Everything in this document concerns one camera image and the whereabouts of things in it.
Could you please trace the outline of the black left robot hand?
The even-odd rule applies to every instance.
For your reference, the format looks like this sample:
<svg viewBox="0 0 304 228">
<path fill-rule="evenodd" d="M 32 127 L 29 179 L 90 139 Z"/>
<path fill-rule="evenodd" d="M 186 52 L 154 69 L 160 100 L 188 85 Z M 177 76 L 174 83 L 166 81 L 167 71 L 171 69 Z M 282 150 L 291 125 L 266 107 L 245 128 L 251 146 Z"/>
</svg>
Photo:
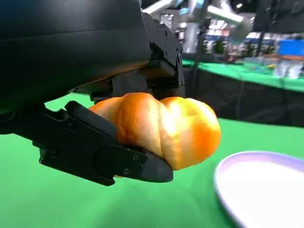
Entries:
<svg viewBox="0 0 304 228">
<path fill-rule="evenodd" d="M 113 77 L 139 71 L 158 99 L 185 95 L 182 48 L 137 0 L 3 0 L 0 3 L 0 132 L 40 149 L 42 165 L 110 186 L 114 176 L 164 183 L 173 170 L 149 149 L 125 146 L 117 128 L 75 101 L 113 94 Z"/>
</svg>

